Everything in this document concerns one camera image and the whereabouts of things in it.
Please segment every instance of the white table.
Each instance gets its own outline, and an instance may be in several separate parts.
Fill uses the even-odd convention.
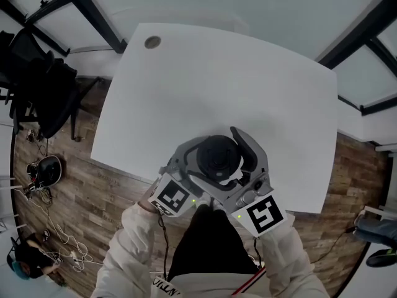
[[[145,48],[157,35],[161,44]],[[155,179],[176,147],[249,133],[287,210],[321,212],[337,134],[334,72],[265,41],[178,24],[140,24],[117,68],[91,158]]]

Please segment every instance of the white sleeve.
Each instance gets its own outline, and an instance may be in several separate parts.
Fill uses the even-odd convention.
[[[123,212],[124,229],[117,231],[109,243],[92,298],[150,297],[149,267],[157,223],[158,215],[138,204]]]
[[[295,217],[261,236],[270,292],[280,298],[329,297],[323,283],[313,273],[298,232],[292,227]]]

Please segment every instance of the person in black shirt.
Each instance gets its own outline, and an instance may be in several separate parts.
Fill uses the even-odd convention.
[[[48,240],[50,232],[45,230],[43,242]],[[22,279],[38,278],[50,274],[59,268],[62,259],[56,255],[47,255],[39,241],[38,233],[31,234],[16,248],[16,261],[12,267],[15,273]]]

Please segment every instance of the white cable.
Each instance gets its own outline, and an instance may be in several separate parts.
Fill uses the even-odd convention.
[[[43,211],[43,213],[44,213],[45,215],[47,215],[49,221],[50,221],[51,224],[52,224],[52,228],[54,229],[54,231],[55,231],[56,234],[58,235],[58,238],[60,239],[60,241],[62,242],[62,244],[64,244],[64,245],[68,244],[68,242],[69,242],[69,240],[70,240],[71,238],[76,242],[76,248],[78,249],[78,251],[80,252],[80,254],[81,254],[82,256],[81,256],[81,259],[80,259],[80,260],[79,260],[79,259],[77,259],[77,260],[73,259],[73,260],[74,260],[75,262],[80,262],[82,266],[80,266],[80,264],[74,265],[74,266],[73,266],[74,271],[76,271],[77,273],[82,272],[82,271],[84,270],[84,263],[92,263],[92,264],[97,264],[97,265],[103,265],[102,263],[96,263],[96,262],[94,261],[94,259],[92,258],[92,256],[88,254],[88,247],[87,247],[85,244],[83,244],[83,243],[77,241],[77,239],[76,239],[73,235],[68,235],[68,234],[66,234],[66,233],[62,230],[62,228],[60,227],[60,225],[57,224],[56,227],[58,228],[58,230],[60,231],[60,233],[62,233],[64,236],[67,237],[67,240],[64,242],[63,239],[61,238],[60,234],[58,233],[58,230],[55,228],[55,225],[54,225],[54,223],[52,222],[52,219],[51,219],[50,215],[48,214],[48,212],[45,212],[41,206],[37,205],[37,204],[34,203],[32,200],[29,200],[21,190],[18,190],[18,189],[14,189],[14,190],[19,191],[29,202],[31,202],[31,203],[33,203],[35,206],[39,207],[39,208]],[[82,250],[81,250],[81,245],[85,247],[85,251],[82,251]],[[52,252],[48,252],[48,253],[46,253],[46,254],[57,253],[57,254],[60,255],[60,256],[64,256],[64,257],[73,257],[72,254],[70,254],[70,255],[61,254],[61,249],[62,249],[62,248],[60,248],[60,250],[59,250],[58,252],[52,251]]]

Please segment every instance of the white jacket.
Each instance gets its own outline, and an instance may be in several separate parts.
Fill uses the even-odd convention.
[[[110,241],[92,297],[329,297],[321,281],[313,274],[299,234],[292,227],[294,219],[289,215],[286,222],[261,236],[267,277],[255,282],[256,289],[248,286],[251,290],[243,293],[239,290],[233,295],[252,275],[186,274],[174,277],[171,283],[159,277],[152,281],[149,268],[158,215],[135,204],[122,215],[124,229],[117,231]]]

